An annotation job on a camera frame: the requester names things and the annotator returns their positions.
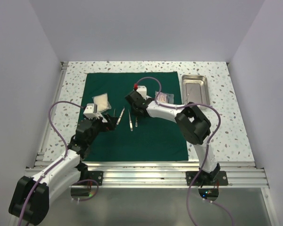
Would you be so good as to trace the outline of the straight steel tweezers long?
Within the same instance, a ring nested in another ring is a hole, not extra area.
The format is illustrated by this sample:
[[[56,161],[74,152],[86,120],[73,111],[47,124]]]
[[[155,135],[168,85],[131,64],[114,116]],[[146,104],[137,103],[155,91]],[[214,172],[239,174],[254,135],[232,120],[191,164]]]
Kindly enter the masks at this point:
[[[130,110],[128,110],[128,118],[129,118],[130,131],[133,131],[133,123],[132,123],[132,118],[131,118]]]

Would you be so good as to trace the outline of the curved steel tweezers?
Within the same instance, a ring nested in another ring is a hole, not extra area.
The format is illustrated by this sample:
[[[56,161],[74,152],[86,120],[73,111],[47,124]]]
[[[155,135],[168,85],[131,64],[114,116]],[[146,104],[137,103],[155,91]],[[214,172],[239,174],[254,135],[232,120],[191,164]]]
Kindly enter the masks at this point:
[[[122,111],[121,111],[121,113],[120,113],[120,115],[119,115],[119,118],[118,118],[118,120],[117,120],[117,125],[119,125],[119,123],[120,123],[120,121],[121,121],[121,119],[122,119],[122,116],[123,116],[123,114],[124,114],[124,111],[125,111],[125,107],[123,107],[123,109],[122,109]]]

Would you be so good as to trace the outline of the cotton swab packet printed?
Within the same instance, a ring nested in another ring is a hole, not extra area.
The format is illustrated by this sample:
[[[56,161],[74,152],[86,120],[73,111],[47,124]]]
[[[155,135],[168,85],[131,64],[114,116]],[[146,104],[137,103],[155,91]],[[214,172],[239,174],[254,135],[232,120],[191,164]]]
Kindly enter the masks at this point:
[[[155,98],[157,102],[162,102],[166,104],[174,104],[174,94],[164,93],[164,92],[155,92]]]

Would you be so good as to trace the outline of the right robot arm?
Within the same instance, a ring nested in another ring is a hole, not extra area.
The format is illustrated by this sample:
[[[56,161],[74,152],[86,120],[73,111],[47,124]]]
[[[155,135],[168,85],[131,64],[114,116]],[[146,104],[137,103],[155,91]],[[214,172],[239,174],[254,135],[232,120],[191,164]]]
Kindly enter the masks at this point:
[[[209,144],[211,122],[197,105],[192,102],[187,106],[164,104],[156,102],[154,98],[143,98],[135,90],[131,91],[125,99],[136,116],[175,122],[185,140],[192,144],[196,151],[200,164],[199,178],[201,181],[206,185],[211,185],[217,180],[220,165]]]

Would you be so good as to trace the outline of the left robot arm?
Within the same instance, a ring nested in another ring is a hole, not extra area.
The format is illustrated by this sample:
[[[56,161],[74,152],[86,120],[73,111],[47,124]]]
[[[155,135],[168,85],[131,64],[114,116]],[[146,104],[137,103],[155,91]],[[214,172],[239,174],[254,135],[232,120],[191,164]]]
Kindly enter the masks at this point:
[[[16,185],[9,213],[34,226],[46,217],[50,205],[70,186],[99,183],[92,179],[83,160],[101,132],[113,131],[117,118],[108,113],[94,113],[90,106],[83,112],[75,134],[61,154],[48,167],[32,177],[21,177]]]

